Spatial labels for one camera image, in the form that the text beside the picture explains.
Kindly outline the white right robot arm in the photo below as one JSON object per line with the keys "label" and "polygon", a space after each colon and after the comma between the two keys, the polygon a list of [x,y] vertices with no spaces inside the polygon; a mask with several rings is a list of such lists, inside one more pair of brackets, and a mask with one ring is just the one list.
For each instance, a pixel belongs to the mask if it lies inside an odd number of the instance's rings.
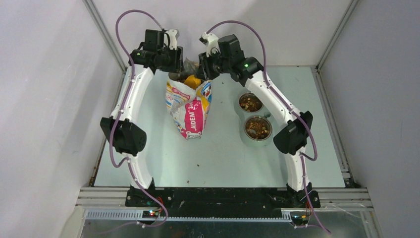
{"label": "white right robot arm", "polygon": [[262,102],[280,126],[281,130],[273,137],[273,143],[285,155],[287,186],[292,189],[288,193],[288,201],[294,207],[303,206],[308,200],[304,189],[309,179],[302,157],[307,138],[311,136],[313,115],[296,108],[274,85],[255,57],[245,57],[234,34],[219,38],[213,33],[203,33],[200,41],[206,51],[199,55],[198,75],[206,80],[214,80],[221,74],[229,74]]}

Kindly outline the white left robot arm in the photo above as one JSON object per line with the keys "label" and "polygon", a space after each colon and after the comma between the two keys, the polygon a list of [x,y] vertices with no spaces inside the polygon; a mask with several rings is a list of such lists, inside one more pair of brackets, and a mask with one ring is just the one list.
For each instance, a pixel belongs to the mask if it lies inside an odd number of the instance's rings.
{"label": "white left robot arm", "polygon": [[110,116],[100,121],[112,165],[119,168],[127,164],[132,187],[141,189],[137,199],[147,207],[156,202],[157,194],[149,188],[154,179],[141,158],[147,133],[138,125],[139,110],[156,71],[179,73],[183,69],[183,49],[177,44],[178,35],[176,29],[147,29],[139,47],[125,51],[129,66],[121,94]]}

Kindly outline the yellow plastic scoop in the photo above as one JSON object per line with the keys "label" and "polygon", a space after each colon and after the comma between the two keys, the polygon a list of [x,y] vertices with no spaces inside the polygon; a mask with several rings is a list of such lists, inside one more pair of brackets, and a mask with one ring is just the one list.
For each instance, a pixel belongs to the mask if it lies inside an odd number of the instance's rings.
{"label": "yellow plastic scoop", "polygon": [[186,86],[196,90],[202,83],[199,78],[196,78],[194,75],[189,75],[183,82]]}

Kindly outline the colourful pet food bag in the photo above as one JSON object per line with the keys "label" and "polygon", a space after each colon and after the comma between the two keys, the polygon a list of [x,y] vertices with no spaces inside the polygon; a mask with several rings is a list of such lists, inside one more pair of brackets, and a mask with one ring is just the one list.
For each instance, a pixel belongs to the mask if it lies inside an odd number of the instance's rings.
{"label": "colourful pet food bag", "polygon": [[166,82],[167,111],[186,140],[201,138],[212,101],[210,80],[201,80],[202,83],[196,90],[183,83],[187,76],[196,76],[198,66],[198,62],[185,59],[183,70],[180,73],[169,73]]}

